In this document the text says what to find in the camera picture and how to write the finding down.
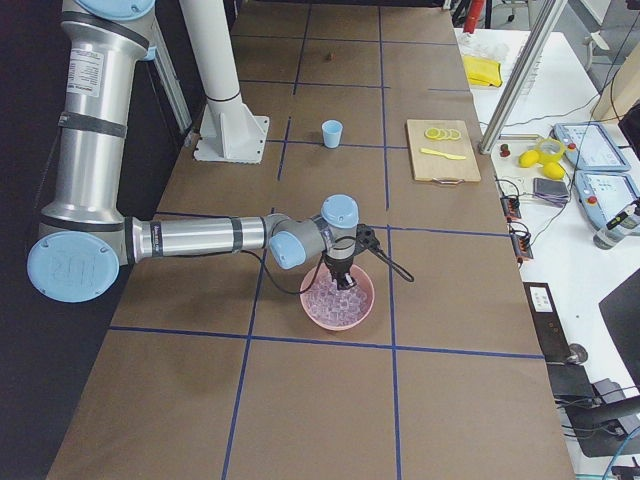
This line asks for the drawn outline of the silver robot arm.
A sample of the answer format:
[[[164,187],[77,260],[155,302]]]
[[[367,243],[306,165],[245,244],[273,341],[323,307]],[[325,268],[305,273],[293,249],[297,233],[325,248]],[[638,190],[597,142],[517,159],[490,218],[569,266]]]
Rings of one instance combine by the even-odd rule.
[[[36,290],[60,302],[105,293],[124,265],[146,258],[198,257],[269,249],[291,269],[319,257],[337,287],[352,288],[359,211],[344,194],[303,221],[284,214],[141,221],[117,209],[135,66],[158,42],[151,1],[67,1],[61,26],[71,41],[54,200],[43,208],[27,258]]]

